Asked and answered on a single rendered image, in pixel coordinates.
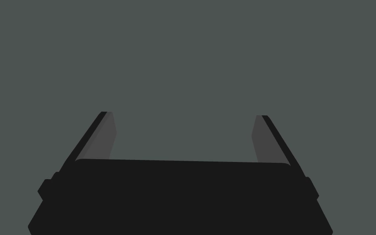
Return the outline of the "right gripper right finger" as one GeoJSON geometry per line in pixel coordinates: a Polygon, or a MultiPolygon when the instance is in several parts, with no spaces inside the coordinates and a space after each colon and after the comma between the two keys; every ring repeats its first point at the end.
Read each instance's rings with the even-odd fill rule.
{"type": "Polygon", "coordinates": [[[252,129],[252,143],[259,163],[281,163],[292,168],[292,172],[304,177],[304,171],[292,151],[267,115],[257,115],[252,129]]]}

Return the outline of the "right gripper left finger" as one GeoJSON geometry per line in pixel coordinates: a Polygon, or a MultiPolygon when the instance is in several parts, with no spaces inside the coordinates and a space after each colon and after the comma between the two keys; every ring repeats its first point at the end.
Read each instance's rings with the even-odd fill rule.
{"type": "Polygon", "coordinates": [[[113,112],[100,112],[69,154],[60,172],[80,159],[109,159],[116,135],[113,112]]]}

